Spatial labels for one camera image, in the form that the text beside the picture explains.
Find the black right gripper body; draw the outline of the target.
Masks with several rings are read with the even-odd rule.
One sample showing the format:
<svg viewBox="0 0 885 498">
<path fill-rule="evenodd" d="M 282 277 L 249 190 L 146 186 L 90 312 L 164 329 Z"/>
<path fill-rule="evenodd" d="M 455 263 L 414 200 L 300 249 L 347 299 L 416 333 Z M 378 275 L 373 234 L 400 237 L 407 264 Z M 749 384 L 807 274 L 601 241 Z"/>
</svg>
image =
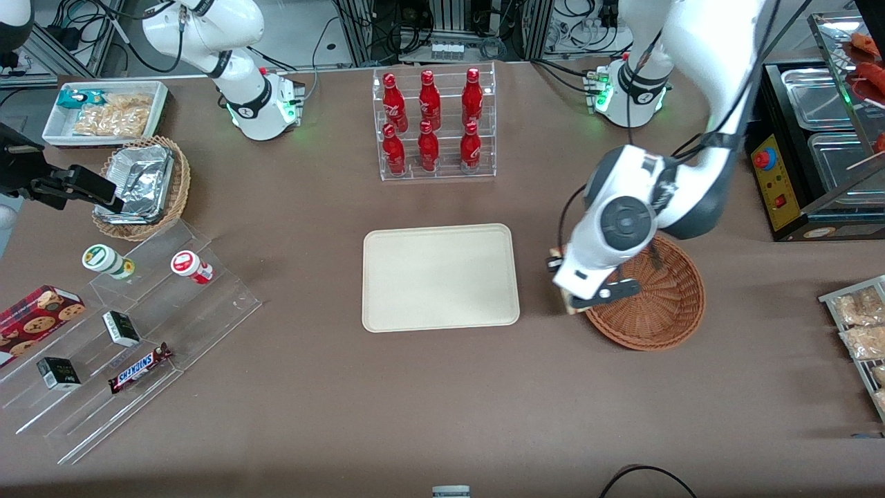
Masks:
<svg viewBox="0 0 885 498">
<path fill-rule="evenodd" d="M 65 208 L 67 199 L 41 189 L 61 187 L 59 167 L 48 163 L 41 145 L 25 138 L 12 127 L 1 124 L 1 193 L 10 198 L 28 199 L 50 208 Z"/>
</svg>

